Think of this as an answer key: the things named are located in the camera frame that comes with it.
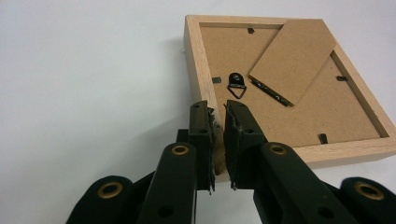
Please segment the frame backing board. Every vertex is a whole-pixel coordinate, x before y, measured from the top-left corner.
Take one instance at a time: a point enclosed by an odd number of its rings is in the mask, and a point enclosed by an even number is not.
[[[246,104],[269,141],[293,147],[311,167],[385,158],[396,152],[395,127],[350,60],[336,44],[298,106],[285,107],[249,83],[248,73],[288,19],[187,16],[185,47],[196,101],[215,109],[220,128],[223,104],[234,99],[228,75],[245,78]],[[249,34],[247,28],[254,28]],[[348,82],[335,77],[344,76]],[[212,77],[222,82],[212,83]],[[320,133],[329,144],[321,145]]]
[[[335,44],[323,20],[289,20],[265,48],[248,76],[296,105],[329,58]]]

